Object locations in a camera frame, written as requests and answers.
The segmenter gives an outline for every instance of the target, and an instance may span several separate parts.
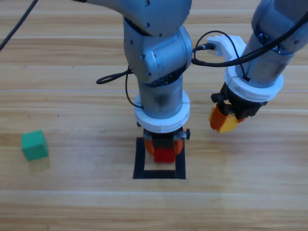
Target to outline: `black square outline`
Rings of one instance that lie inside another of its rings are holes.
[[[143,138],[136,140],[136,157],[133,179],[181,179],[186,180],[185,145],[175,157],[175,170],[144,170],[145,147]]]

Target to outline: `black wire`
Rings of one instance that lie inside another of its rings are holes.
[[[39,0],[33,0],[25,14],[22,16],[22,18],[19,20],[17,25],[14,27],[14,29],[9,33],[9,35],[4,39],[4,41],[0,45],[0,51],[5,47],[5,45],[8,43],[8,41],[11,39],[11,37],[15,34],[15,32],[18,30],[18,28],[22,25],[22,23],[25,21],[25,19],[28,17],[30,12],[33,10],[35,5],[37,4]]]
[[[103,78],[100,78],[96,81],[97,84],[105,84],[105,83],[109,83],[111,81],[114,81],[124,75],[130,75],[130,74],[133,74],[133,71],[131,69],[125,71],[125,72],[122,72],[122,73],[118,73],[118,74],[113,74],[113,75],[109,75],[109,76],[105,76]]]
[[[281,44],[284,40],[286,40],[288,37],[290,37],[292,34],[294,34],[303,24],[308,22],[308,12],[304,14],[304,16],[285,34],[280,36],[279,38],[273,40],[266,46],[263,46],[255,51],[252,51],[244,56],[242,56],[240,59],[235,59],[231,60],[228,62],[223,62],[223,63],[207,63],[204,61],[200,61],[197,58],[192,59],[192,63],[195,65],[200,65],[200,66],[210,66],[210,67],[228,67],[228,66],[235,66],[235,65],[240,65],[247,63],[263,54],[266,52],[270,51],[274,47],[278,46]]]
[[[212,33],[220,33],[220,34],[223,34],[224,36],[226,36],[226,37],[230,40],[230,42],[231,42],[231,44],[232,44],[232,46],[233,46],[233,48],[234,48],[234,51],[235,51],[235,54],[236,54],[237,59],[240,60],[240,56],[239,56],[239,54],[238,54],[238,52],[237,52],[237,49],[236,49],[236,47],[235,47],[235,45],[234,45],[234,42],[232,41],[232,39],[230,38],[230,36],[229,36],[228,34],[226,34],[225,32],[222,32],[222,31],[220,31],[220,30],[212,30],[212,31],[209,31],[209,32],[205,33],[204,35],[202,35],[202,36],[199,38],[199,40],[198,40],[198,42],[197,42],[195,48],[197,49],[197,47],[198,47],[200,41],[201,41],[205,36],[207,36],[208,34],[212,34]],[[193,53],[193,58],[194,58],[194,59],[197,59],[197,58],[196,58],[196,51]],[[242,72],[243,72],[244,77],[246,77],[246,73],[245,73],[243,64],[240,64],[240,66],[241,66],[241,70],[242,70]]]
[[[130,70],[130,66],[128,65],[127,73],[126,73],[126,79],[125,79],[125,92],[126,92],[127,99],[128,99],[128,101],[131,103],[131,105],[133,105],[133,106],[135,106],[135,107],[138,107],[138,108],[143,108],[142,106],[138,106],[138,105],[134,104],[134,103],[130,100],[130,98],[129,98],[129,96],[128,96],[127,80],[128,80],[128,71],[129,71],[129,70]]]

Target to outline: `green block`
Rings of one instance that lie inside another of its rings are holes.
[[[48,145],[41,130],[22,134],[21,146],[28,161],[48,156]]]

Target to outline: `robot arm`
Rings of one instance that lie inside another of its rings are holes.
[[[190,36],[182,25],[192,0],[77,1],[123,14],[125,56],[138,79],[143,111],[154,119],[178,114],[183,104],[182,73],[193,53]]]
[[[308,11],[308,1],[302,0],[262,0],[253,20],[253,34],[247,44],[234,40],[239,55],[246,55],[279,38],[293,27]],[[225,36],[209,38],[216,44],[216,50],[226,61],[236,59],[234,49]],[[282,72],[295,53],[308,43],[308,24],[302,25],[294,34],[271,51],[243,64],[228,67],[225,84],[220,93],[213,94],[217,103],[213,108],[211,127],[218,132],[236,128],[237,123],[257,111],[272,100],[283,87]]]
[[[108,7],[117,11],[151,36],[173,34],[185,22],[192,4],[192,0],[74,1]]]

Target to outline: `wood grain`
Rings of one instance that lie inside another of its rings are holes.
[[[0,38],[31,0],[0,0]],[[219,29],[245,41],[257,0],[193,0],[193,43]],[[202,53],[200,58],[219,62]],[[122,16],[69,0],[40,0],[0,53],[0,230],[307,231],[308,49],[283,91],[230,133],[209,127],[223,69],[191,65],[187,180],[133,180],[136,127],[124,79]],[[129,93],[137,94],[135,77]],[[50,157],[27,162],[21,134],[42,129]],[[153,168],[147,158],[147,168]]]

